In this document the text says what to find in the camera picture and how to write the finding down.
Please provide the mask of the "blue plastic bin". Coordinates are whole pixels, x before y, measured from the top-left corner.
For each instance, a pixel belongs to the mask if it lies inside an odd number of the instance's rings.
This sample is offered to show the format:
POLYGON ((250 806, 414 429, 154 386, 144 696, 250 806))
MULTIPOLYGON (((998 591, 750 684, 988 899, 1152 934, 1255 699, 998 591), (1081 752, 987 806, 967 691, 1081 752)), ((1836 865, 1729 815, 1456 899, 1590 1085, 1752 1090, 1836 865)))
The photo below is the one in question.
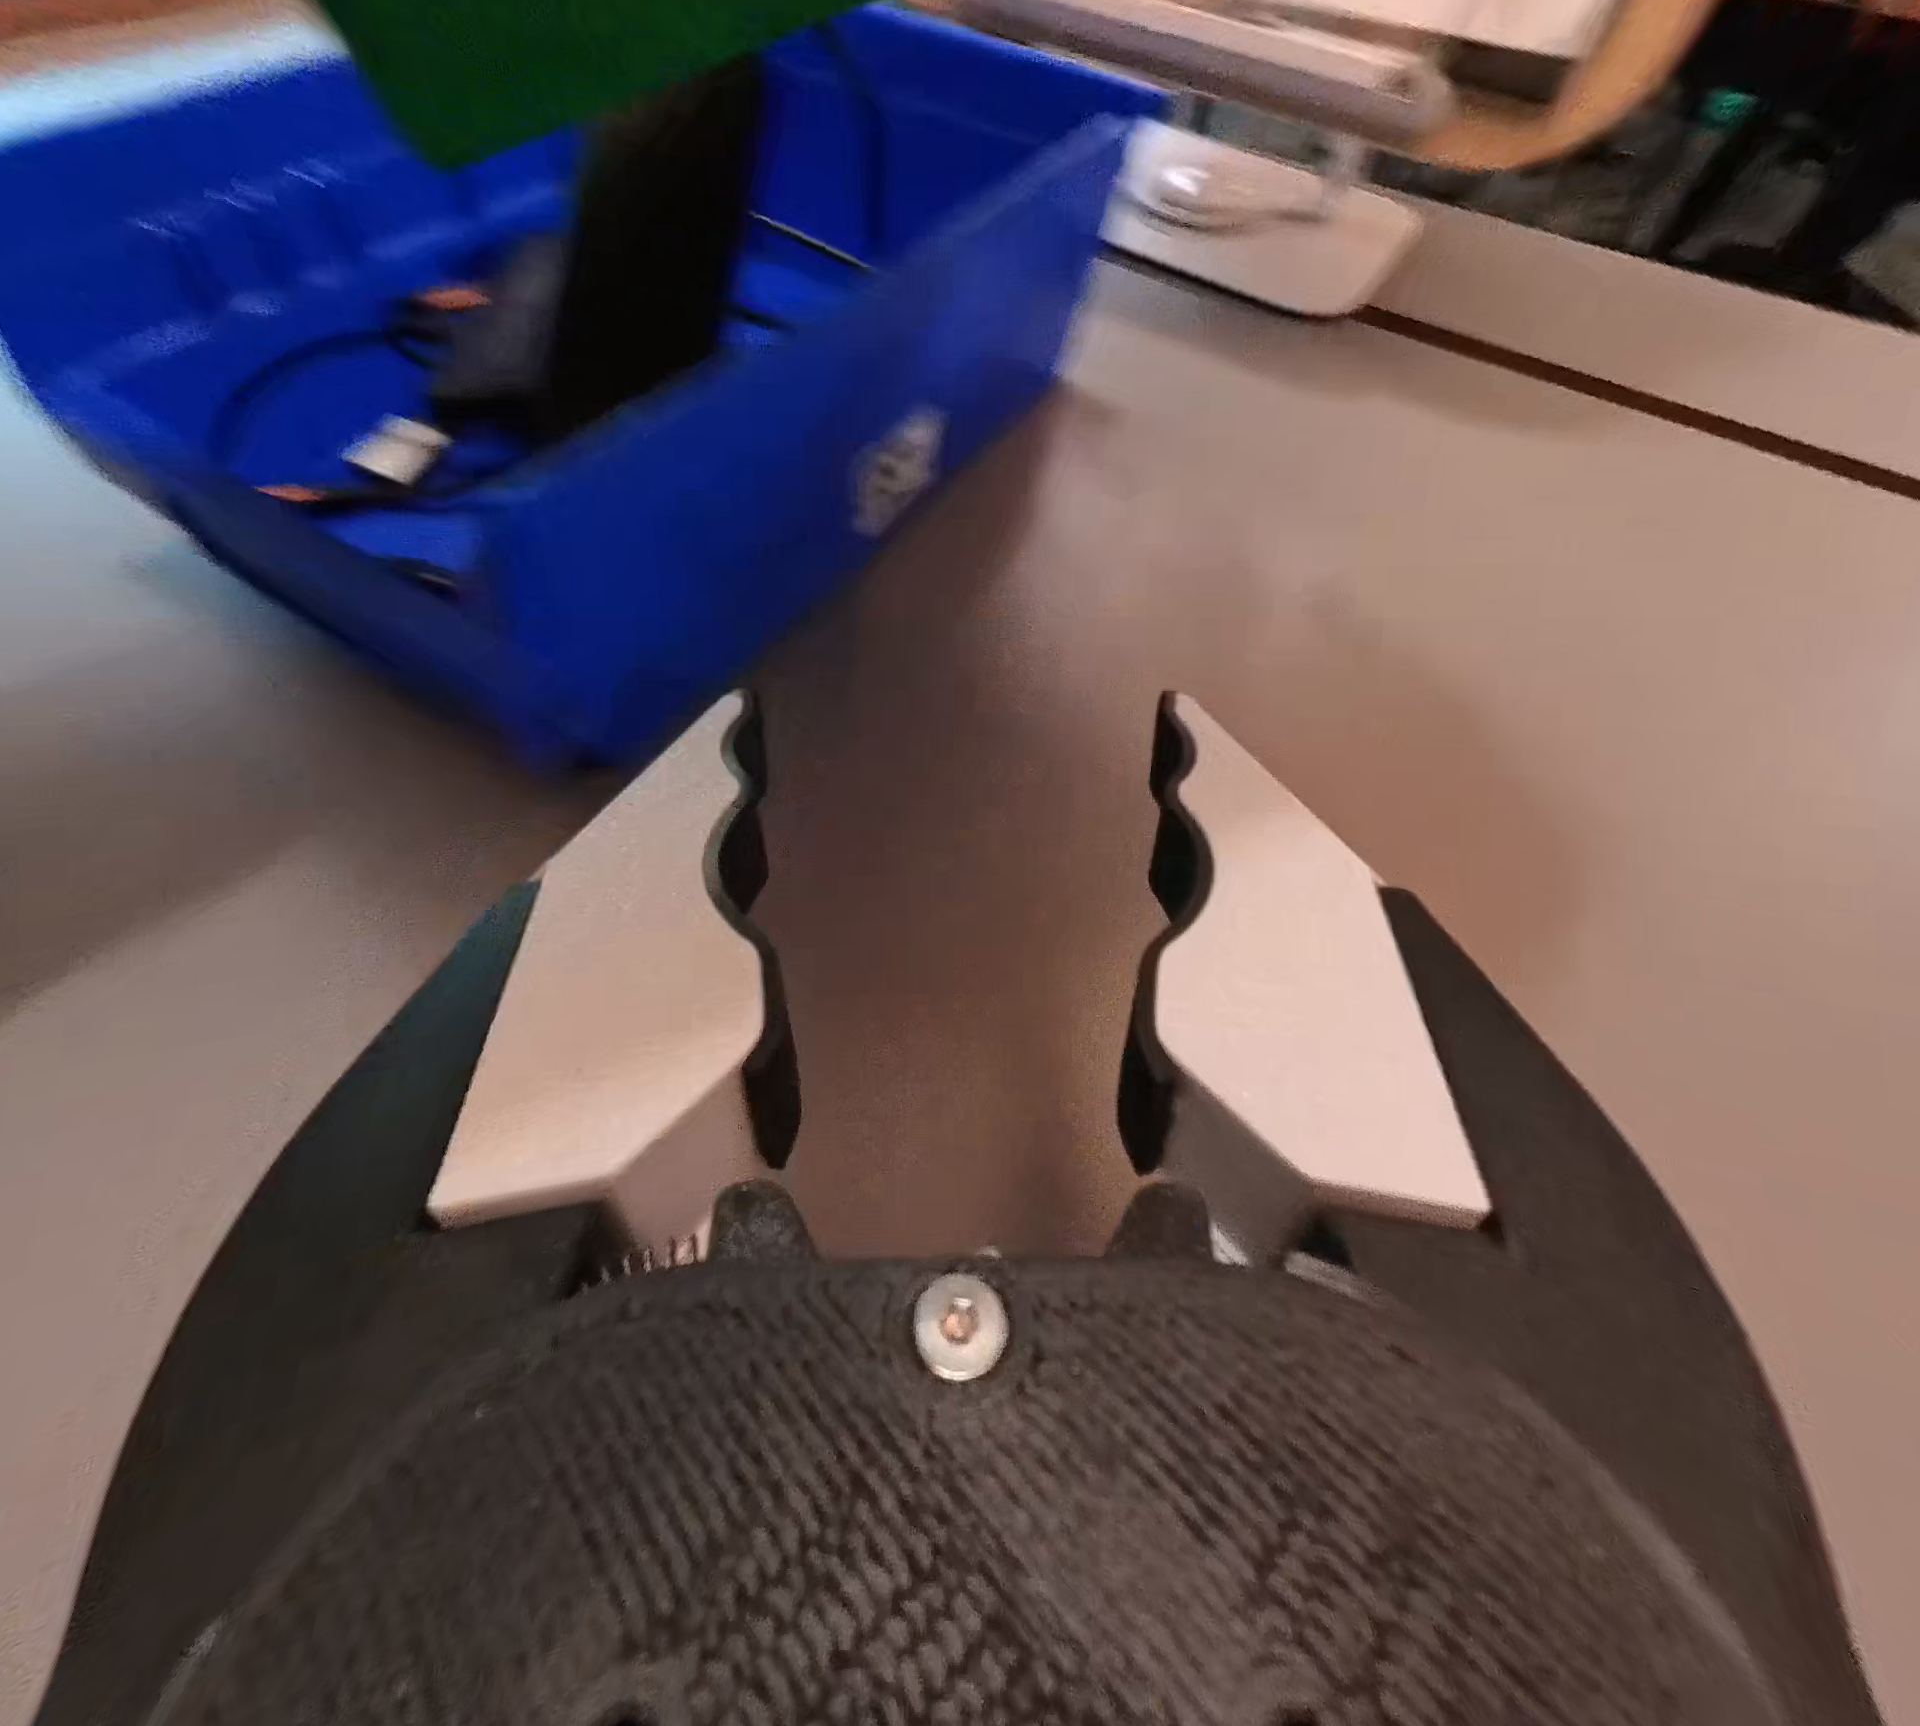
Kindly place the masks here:
POLYGON ((425 420, 404 302, 567 219, 573 129, 437 167, 348 59, 5 145, 5 349, 240 582, 539 765, 639 765, 1050 390, 1151 88, 870 4, 768 49, 722 346, 567 443, 425 420))

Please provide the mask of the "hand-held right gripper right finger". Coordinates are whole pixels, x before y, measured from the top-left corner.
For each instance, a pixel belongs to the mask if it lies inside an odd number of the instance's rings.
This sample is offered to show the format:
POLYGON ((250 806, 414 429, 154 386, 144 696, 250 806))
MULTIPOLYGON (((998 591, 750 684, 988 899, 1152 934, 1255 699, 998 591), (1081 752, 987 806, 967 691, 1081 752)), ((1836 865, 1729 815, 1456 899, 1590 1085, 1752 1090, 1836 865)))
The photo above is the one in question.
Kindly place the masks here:
POLYGON ((1195 696, 1156 705, 1121 1145, 1195 1191, 1230 1266, 1339 1259, 1339 1229, 1485 1241, 1486 1177, 1374 869, 1195 696))

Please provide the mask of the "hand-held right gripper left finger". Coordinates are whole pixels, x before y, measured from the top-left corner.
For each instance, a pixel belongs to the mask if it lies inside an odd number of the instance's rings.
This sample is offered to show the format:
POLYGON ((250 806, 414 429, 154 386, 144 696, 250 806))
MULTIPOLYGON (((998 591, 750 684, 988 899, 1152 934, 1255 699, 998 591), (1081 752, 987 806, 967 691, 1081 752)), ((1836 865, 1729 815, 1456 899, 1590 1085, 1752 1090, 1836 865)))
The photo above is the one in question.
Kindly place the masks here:
POLYGON ((425 1214, 587 1209, 617 1250, 706 1250, 799 1115, 766 882, 756 703, 721 696, 537 875, 425 1214))

